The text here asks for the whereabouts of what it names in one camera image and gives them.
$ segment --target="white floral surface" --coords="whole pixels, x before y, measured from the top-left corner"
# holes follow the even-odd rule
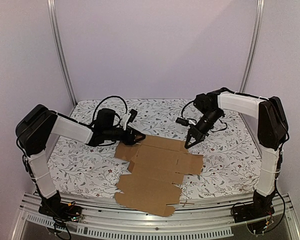
[[[188,128],[175,123],[187,99],[132,99],[129,109],[138,111],[132,127],[148,135],[185,140]],[[89,124],[98,101],[80,101],[71,117]],[[112,108],[119,115],[124,105],[112,98],[101,108]],[[192,105],[185,117],[200,119],[202,114]],[[185,175],[181,199],[220,197],[252,192],[256,187],[261,158],[241,117],[225,111],[223,122],[227,130],[210,132],[204,142],[189,149],[204,155],[201,175]],[[219,121],[214,130],[223,128]],[[60,137],[48,161],[56,188],[61,192],[86,197],[113,198],[119,192],[116,183],[121,174],[128,174],[128,163],[114,158],[117,144],[108,147],[90,147],[74,140]]]

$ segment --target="brown cardboard sheet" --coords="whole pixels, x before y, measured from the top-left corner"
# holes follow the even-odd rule
[[[180,140],[149,136],[140,143],[119,143],[115,157],[130,162],[131,174],[121,175],[117,184],[123,193],[114,195],[117,203],[128,208],[167,217],[178,204],[185,174],[199,175],[203,156],[188,153]]]

